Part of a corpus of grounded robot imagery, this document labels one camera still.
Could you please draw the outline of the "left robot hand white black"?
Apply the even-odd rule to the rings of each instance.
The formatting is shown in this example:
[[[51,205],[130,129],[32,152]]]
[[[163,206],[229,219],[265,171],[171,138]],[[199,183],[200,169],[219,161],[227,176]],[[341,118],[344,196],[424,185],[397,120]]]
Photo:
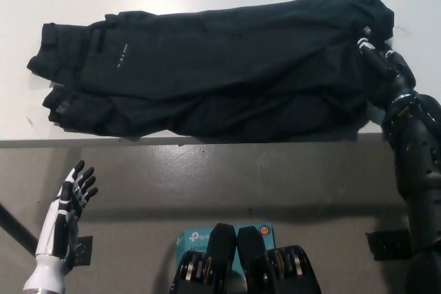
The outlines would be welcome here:
[[[94,168],[84,169],[80,160],[63,181],[46,214],[35,251],[35,255],[52,256],[71,271],[76,258],[78,221],[85,206],[98,189],[94,186]]]

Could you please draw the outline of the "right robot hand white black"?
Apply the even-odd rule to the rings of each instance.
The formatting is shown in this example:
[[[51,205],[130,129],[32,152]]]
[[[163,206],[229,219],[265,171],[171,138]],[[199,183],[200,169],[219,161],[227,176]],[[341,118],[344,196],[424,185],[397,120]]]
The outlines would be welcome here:
[[[368,67],[367,96],[371,103],[386,108],[416,93],[415,76],[403,56],[388,43],[376,41],[369,26],[364,27],[357,46]]]

